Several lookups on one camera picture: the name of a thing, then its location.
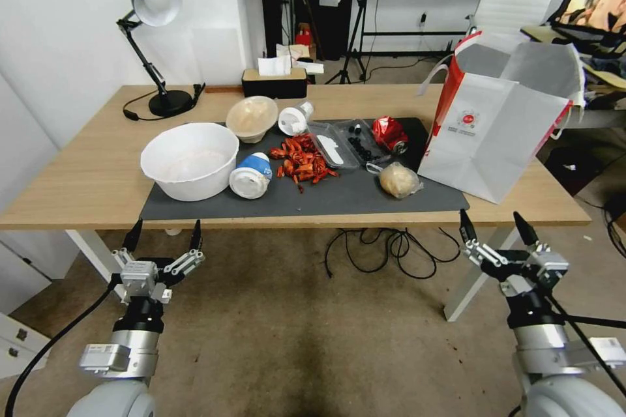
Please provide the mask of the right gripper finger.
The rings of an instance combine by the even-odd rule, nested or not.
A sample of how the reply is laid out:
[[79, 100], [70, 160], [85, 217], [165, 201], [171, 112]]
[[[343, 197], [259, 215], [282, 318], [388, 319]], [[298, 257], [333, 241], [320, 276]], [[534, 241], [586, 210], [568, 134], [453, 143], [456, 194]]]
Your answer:
[[475, 228], [465, 209], [460, 210], [460, 235], [462, 237], [466, 257], [476, 266], [483, 264], [499, 268], [508, 264], [508, 260], [494, 248], [479, 241]]
[[522, 215], [514, 211], [514, 222], [528, 254], [525, 266], [555, 266], [554, 253], [551, 247], [539, 240], [535, 229], [522, 217]]

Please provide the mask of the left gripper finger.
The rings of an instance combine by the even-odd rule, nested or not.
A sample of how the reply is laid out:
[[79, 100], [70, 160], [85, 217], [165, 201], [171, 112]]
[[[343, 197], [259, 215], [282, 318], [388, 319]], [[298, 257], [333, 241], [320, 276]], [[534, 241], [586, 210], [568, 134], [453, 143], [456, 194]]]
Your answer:
[[180, 255], [170, 264], [166, 265], [163, 268], [163, 273], [171, 274], [172, 276], [186, 276], [191, 273], [205, 259], [205, 256], [201, 250], [201, 245], [201, 222], [200, 220], [196, 220], [196, 223], [194, 224], [194, 228], [192, 230], [189, 249], [187, 250], [187, 252]]
[[143, 220], [139, 218], [132, 229], [126, 233], [121, 248], [112, 251], [113, 258], [120, 266], [125, 266], [127, 263], [134, 261], [133, 253], [137, 248], [142, 233], [142, 225]]

